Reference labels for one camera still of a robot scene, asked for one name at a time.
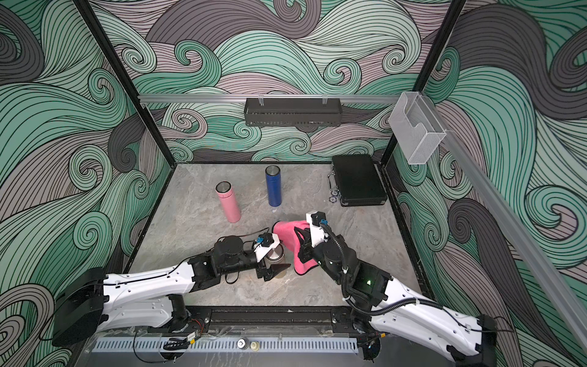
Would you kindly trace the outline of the pink microfiber cloth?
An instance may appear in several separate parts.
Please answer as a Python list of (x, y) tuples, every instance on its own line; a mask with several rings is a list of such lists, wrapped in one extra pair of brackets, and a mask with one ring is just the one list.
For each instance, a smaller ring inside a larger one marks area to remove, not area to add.
[(273, 225), (272, 232), (276, 233), (284, 247), (293, 253), (293, 268), (298, 275), (305, 275), (318, 266), (311, 255), (303, 255), (303, 260), (299, 257), (303, 245), (310, 241), (310, 225), (306, 221), (278, 221)]

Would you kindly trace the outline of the blue thermos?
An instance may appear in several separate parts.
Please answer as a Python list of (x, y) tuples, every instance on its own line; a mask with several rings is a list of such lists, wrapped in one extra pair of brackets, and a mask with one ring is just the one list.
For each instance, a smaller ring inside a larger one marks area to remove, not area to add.
[(277, 165), (267, 166), (265, 169), (265, 179), (269, 205), (272, 207), (281, 206), (281, 168)]

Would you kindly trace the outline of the gold thermos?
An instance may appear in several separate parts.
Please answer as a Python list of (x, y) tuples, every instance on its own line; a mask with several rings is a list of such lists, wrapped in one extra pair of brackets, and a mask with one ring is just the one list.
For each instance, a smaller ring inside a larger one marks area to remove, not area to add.
[[(282, 245), (278, 245), (274, 250), (270, 251), (265, 259), (269, 260), (271, 263), (286, 263), (285, 262), (285, 255), (284, 255), (284, 247)], [(279, 275), (277, 278), (283, 278), (286, 272)]]

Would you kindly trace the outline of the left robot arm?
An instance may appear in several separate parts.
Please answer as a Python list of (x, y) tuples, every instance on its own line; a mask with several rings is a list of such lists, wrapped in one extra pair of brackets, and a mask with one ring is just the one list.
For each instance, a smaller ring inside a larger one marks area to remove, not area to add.
[(264, 281), (272, 280), (288, 267), (264, 264), (280, 244), (278, 235), (268, 232), (246, 249), (240, 237), (229, 235), (212, 249), (165, 269), (132, 274), (89, 269), (57, 296), (50, 342), (68, 347), (99, 331), (139, 326), (180, 332), (189, 319), (184, 295), (216, 286), (224, 275), (247, 270), (255, 270)]

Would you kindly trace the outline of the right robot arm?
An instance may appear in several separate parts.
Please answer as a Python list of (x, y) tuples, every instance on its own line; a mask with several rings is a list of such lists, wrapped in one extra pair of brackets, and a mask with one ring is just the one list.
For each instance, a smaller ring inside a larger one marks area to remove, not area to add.
[(380, 268), (357, 258), (344, 238), (325, 226), (322, 235), (294, 228), (301, 263), (314, 261), (341, 287), (365, 348), (386, 334), (426, 347), (457, 366), (497, 364), (497, 325), (487, 315), (472, 317), (408, 288)]

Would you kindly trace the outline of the pink thermos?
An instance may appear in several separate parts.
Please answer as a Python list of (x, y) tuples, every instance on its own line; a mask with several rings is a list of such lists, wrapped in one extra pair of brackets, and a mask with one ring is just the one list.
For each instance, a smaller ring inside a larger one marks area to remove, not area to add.
[(216, 185), (215, 190), (226, 219), (230, 223), (238, 223), (241, 220), (241, 212), (232, 184), (228, 181), (221, 181)]

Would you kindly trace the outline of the black case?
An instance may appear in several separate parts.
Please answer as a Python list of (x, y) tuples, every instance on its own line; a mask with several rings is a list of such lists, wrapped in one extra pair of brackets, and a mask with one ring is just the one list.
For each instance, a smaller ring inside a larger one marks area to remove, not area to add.
[(341, 206), (381, 206), (388, 196), (368, 154), (332, 157), (336, 186)]

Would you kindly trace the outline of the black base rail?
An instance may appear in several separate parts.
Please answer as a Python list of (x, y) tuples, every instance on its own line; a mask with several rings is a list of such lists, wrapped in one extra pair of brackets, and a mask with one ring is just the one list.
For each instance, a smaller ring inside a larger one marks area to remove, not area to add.
[(219, 330), (223, 327), (316, 327), (333, 333), (374, 333), (367, 316), (350, 307), (211, 307), (164, 306), (148, 302), (121, 307), (99, 318), (97, 330), (151, 327), (166, 333), (195, 330)]

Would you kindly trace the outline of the black wall shelf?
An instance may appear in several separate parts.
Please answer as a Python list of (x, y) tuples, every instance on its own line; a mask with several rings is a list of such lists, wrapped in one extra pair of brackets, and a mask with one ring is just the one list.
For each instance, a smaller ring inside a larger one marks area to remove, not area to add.
[(246, 125), (253, 127), (339, 126), (342, 104), (328, 98), (249, 98), (244, 107)]

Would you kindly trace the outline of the clear plastic wall holder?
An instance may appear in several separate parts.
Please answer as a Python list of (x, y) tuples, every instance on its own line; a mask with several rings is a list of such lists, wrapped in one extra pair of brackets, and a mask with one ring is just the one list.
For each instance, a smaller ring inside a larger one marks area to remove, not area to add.
[(403, 92), (388, 123), (409, 165), (425, 165), (446, 137), (433, 101), (419, 92)]

